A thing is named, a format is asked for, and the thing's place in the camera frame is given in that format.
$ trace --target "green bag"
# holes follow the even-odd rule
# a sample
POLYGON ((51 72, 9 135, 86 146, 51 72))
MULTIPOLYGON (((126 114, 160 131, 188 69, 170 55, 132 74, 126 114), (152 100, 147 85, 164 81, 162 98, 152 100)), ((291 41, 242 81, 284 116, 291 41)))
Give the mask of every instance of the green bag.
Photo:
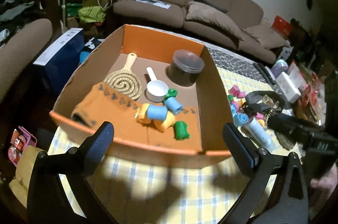
POLYGON ((105 10, 99 6, 83 7, 78 11, 80 21, 82 23, 88 22, 104 22, 105 10))

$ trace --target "blue hair roller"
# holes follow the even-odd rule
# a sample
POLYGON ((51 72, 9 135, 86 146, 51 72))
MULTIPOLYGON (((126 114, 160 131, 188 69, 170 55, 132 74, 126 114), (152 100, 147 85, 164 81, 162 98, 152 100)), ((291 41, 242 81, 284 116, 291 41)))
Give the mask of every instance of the blue hair roller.
POLYGON ((230 106, 230 109, 231 109, 231 114, 232 114, 232 116, 234 117, 234 116, 236 115, 236 112, 237 112, 236 106, 235 106, 235 105, 231 105, 231 106, 230 106))
POLYGON ((169 97, 164 101, 164 105, 174 114, 179 114, 181 110, 183 110, 183 106, 177 102, 175 97, 169 97))
POLYGON ((249 117, 245 113, 237 113, 234 116, 235 127, 243 126, 249 121, 249 117))
POLYGON ((147 118, 163 122, 167 118, 167 113, 168 109, 165 106, 150 105, 147 109, 147 118))

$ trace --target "blue box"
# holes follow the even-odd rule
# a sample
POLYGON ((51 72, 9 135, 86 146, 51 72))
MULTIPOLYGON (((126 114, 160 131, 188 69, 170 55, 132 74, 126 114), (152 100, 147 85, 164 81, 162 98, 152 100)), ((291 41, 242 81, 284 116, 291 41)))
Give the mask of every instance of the blue box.
POLYGON ((60 94, 73 72, 80 63, 80 51, 84 47, 82 28, 71 28, 56 39, 35 60, 42 74, 45 88, 55 94, 60 94))

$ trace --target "paper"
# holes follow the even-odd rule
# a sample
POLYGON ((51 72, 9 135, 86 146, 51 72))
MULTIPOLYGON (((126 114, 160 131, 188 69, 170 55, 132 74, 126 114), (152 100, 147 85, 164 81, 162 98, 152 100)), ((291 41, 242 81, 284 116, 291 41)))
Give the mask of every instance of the paper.
POLYGON ((165 8, 165 9, 168 9, 169 7, 171 7, 171 5, 168 5, 160 0, 136 0, 136 1, 139 1, 140 3, 155 5, 158 7, 165 8))

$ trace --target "jar lid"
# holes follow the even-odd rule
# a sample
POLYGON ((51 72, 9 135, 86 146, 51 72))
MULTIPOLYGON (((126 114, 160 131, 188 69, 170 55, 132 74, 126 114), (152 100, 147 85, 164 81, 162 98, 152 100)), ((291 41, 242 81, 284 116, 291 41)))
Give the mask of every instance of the jar lid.
POLYGON ((201 57, 188 50, 177 50, 172 58, 173 62, 183 71, 189 73, 200 73, 204 68, 201 57))

